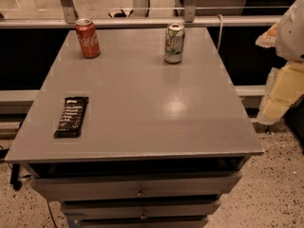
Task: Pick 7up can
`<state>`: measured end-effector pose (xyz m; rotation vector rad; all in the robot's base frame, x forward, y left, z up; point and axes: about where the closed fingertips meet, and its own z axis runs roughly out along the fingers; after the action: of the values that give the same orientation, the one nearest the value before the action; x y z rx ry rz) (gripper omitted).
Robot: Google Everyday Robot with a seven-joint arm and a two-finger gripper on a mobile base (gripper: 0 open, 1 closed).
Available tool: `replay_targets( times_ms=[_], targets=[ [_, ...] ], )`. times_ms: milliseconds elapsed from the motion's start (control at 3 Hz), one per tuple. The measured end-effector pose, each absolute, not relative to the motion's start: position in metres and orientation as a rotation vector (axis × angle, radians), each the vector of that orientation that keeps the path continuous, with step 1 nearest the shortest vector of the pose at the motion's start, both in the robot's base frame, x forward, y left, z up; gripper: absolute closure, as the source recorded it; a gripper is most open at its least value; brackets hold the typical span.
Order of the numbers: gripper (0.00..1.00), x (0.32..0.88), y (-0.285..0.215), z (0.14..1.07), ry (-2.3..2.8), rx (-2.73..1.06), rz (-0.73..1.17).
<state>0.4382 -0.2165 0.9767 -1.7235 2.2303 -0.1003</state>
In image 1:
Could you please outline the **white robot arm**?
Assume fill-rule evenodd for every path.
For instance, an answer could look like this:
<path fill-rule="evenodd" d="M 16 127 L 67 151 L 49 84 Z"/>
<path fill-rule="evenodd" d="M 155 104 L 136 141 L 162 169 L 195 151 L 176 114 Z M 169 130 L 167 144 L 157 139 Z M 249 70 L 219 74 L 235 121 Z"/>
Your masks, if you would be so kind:
<path fill-rule="evenodd" d="M 260 124 L 277 123 L 304 95 L 304 0 L 295 0 L 281 19 L 256 39 L 262 48 L 275 48 L 286 60 L 268 74 L 265 95 L 259 105 Z"/>

